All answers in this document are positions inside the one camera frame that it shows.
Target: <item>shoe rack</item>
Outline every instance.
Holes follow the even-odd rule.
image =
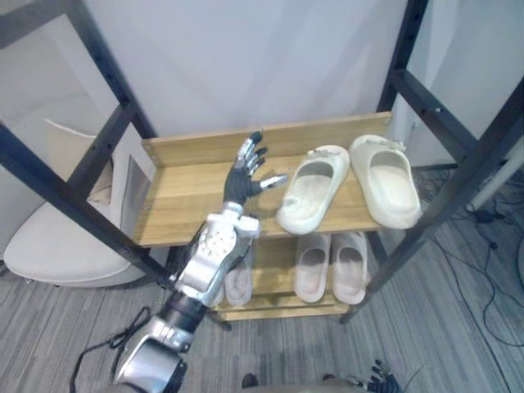
[[[364,134],[383,135],[390,121],[391,113],[383,112],[263,127],[261,146],[267,146],[269,152],[256,177],[282,173],[291,177],[307,151],[322,145],[349,147]],[[249,132],[255,130],[143,141],[157,171],[138,217],[134,241],[145,247],[188,243],[206,216],[220,210],[224,180],[237,149]],[[348,305],[338,302],[332,294],[331,271],[320,301],[304,303],[295,296],[296,237],[281,229],[275,219],[284,192],[285,187],[269,190],[246,204],[246,212],[257,216],[262,225],[261,236],[255,241],[253,296],[243,306],[231,306],[224,300],[215,309],[225,320],[343,314],[348,310]],[[369,215],[358,180],[350,170],[317,232],[378,228]]]

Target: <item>gray carpet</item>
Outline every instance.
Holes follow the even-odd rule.
[[[522,191],[518,197],[523,200]],[[480,230],[497,242],[489,272],[524,303],[515,255],[524,235],[524,204],[500,205],[513,225],[497,220]],[[395,231],[382,233],[391,248]],[[436,237],[459,258],[481,268],[484,240],[473,223],[456,220]],[[490,289],[479,273],[451,258],[476,321]],[[0,392],[65,392],[75,359],[86,348],[124,328],[143,305],[160,308],[166,294],[156,285],[118,289],[70,289],[0,278]],[[496,334],[524,342],[524,310],[497,295],[487,313]],[[481,330],[487,335],[484,327]],[[524,391],[524,349],[487,337],[511,391]],[[79,393],[109,382],[115,352],[86,356]],[[428,242],[347,325],[338,318],[311,317],[240,321],[223,332],[209,321],[199,327],[186,356],[183,392],[239,390],[245,373],[264,384],[315,383],[323,373],[369,377],[375,358],[384,359],[402,386],[418,370],[408,392],[505,392],[506,387],[481,334],[459,297],[453,274],[439,248]]]

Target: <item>cream slide sandal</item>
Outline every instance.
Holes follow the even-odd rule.
[[[330,243],[329,234],[311,233],[298,239],[293,287],[307,303],[319,301],[326,289]]]
[[[404,146],[377,135],[363,135],[350,147],[351,165],[360,182],[369,213],[388,228],[413,227],[420,218],[420,200]]]
[[[368,248],[362,232],[332,235],[333,294],[342,303],[357,305],[369,283]]]
[[[334,145],[309,151],[293,175],[277,221],[294,235],[313,232],[322,221],[331,200],[350,167],[347,150]]]
[[[216,305],[219,305],[220,303],[222,303],[222,300],[224,300],[224,285],[220,287],[220,291],[216,294],[215,298],[210,304],[210,307],[215,307]]]
[[[255,261],[253,247],[247,252],[246,257],[231,270],[225,279],[226,299],[230,305],[244,305],[253,293],[252,267]]]

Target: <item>robotic arm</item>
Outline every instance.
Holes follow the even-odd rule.
[[[249,251],[260,234],[258,219],[243,214],[247,198],[286,183],[281,174],[262,181],[252,179],[264,163],[267,148],[255,151],[262,140],[253,133],[242,144],[224,186],[224,204],[208,215],[188,246],[189,261],[178,276],[177,289],[161,312],[153,316],[129,341],[115,385],[106,393],[175,393],[187,370],[180,354],[186,353],[208,306],[217,296],[225,275]]]

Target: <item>black metal frame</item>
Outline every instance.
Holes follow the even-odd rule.
[[[468,129],[406,70],[408,62],[405,59],[409,58],[413,49],[413,33],[410,32],[418,32],[422,21],[420,12],[425,10],[426,5],[427,0],[408,1],[395,55],[377,110],[390,111],[399,93],[455,159],[457,169],[422,218],[413,228],[406,231],[404,240],[390,255],[386,253],[378,233],[367,233],[375,259],[381,266],[368,284],[364,301],[350,307],[342,315],[341,323],[347,323],[356,315],[424,246],[436,229],[474,197],[482,182],[499,167],[500,162],[523,135],[524,77],[477,141]]]
[[[148,255],[149,250],[126,237],[85,201],[85,196],[110,159],[129,122],[134,124],[142,138],[151,138],[155,134],[94,28],[91,16],[83,3],[78,4],[71,0],[47,0],[45,3],[50,9],[42,8],[42,4],[31,5],[0,17],[0,48],[61,13],[66,13],[120,104],[68,183],[56,176],[3,124],[0,125],[0,162],[57,209],[137,265],[160,285],[172,288],[173,283],[169,280],[168,272]],[[500,161],[522,136],[524,79],[477,141],[456,117],[406,70],[426,8],[427,0],[408,0],[377,111],[390,111],[397,93],[402,95],[456,160],[457,170],[418,223],[406,231],[404,240],[390,255],[386,253],[378,233],[367,233],[373,253],[381,266],[368,285],[364,301],[343,314],[341,323],[348,322],[425,244],[439,225],[471,200],[481,182],[497,169]]]

